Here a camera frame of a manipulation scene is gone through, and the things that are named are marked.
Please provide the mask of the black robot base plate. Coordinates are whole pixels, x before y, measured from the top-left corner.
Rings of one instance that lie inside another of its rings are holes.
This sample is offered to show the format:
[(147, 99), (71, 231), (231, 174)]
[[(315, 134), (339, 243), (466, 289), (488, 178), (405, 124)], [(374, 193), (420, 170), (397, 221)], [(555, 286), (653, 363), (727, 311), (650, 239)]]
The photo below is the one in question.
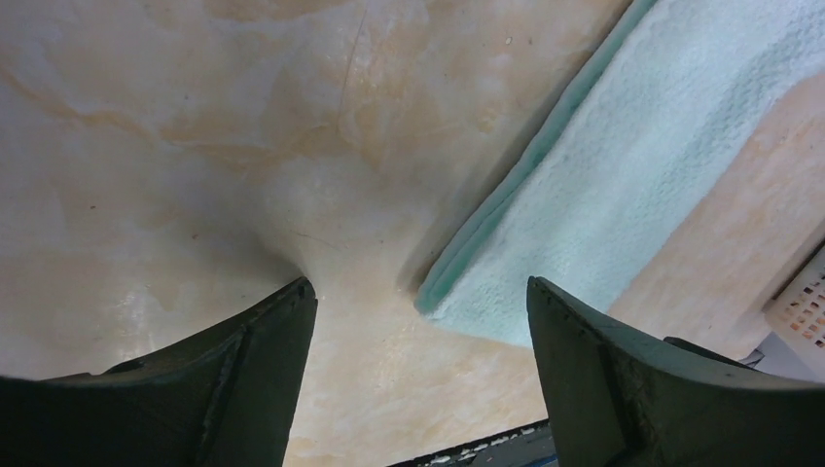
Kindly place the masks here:
[(459, 446), (398, 462), (392, 467), (557, 466), (555, 440), (547, 419)]

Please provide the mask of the mint green towel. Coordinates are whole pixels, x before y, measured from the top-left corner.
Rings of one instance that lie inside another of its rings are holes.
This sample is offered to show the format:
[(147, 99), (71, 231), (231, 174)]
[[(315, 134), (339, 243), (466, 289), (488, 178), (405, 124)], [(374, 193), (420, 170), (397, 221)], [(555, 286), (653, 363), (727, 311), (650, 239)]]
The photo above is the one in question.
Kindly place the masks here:
[(820, 1), (632, 2), (448, 243), (415, 308), (520, 346), (531, 346), (532, 276), (608, 310), (775, 101), (823, 68)]

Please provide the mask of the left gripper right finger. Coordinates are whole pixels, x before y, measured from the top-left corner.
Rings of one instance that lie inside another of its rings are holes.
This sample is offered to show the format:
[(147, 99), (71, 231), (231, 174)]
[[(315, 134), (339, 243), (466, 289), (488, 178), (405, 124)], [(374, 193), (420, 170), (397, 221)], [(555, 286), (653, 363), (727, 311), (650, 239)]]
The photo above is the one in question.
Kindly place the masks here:
[(657, 339), (543, 277), (526, 309), (563, 466), (820, 466), (824, 387)]

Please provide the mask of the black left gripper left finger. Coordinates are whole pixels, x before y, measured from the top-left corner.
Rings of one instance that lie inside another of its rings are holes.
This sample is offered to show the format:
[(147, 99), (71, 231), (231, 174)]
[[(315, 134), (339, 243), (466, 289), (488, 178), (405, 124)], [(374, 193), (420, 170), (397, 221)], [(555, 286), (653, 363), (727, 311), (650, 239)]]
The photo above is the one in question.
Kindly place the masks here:
[(1, 380), (5, 466), (279, 466), (318, 302), (298, 278), (98, 374)]

